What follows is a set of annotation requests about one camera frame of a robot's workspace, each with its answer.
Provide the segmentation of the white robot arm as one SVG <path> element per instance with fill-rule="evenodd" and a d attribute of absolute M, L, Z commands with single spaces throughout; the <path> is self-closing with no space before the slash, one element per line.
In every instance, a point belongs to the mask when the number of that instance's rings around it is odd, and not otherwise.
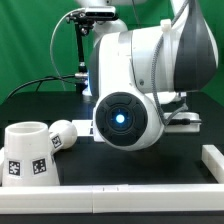
<path fill-rule="evenodd" d="M 126 151 L 155 144 L 165 132 L 200 130 L 201 119 L 182 105 L 164 104 L 202 89 L 215 75 L 218 49 L 198 0 L 170 0 L 174 18 L 157 27 L 114 31 L 96 42 L 89 63 L 96 103 L 96 142 Z"/>

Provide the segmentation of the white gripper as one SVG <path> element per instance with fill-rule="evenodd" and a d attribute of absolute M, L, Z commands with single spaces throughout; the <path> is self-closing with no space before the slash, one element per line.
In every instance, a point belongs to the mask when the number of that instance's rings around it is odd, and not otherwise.
<path fill-rule="evenodd" d="M 166 133 L 197 133 L 202 120 L 198 113 L 180 112 L 175 115 L 165 127 Z"/>

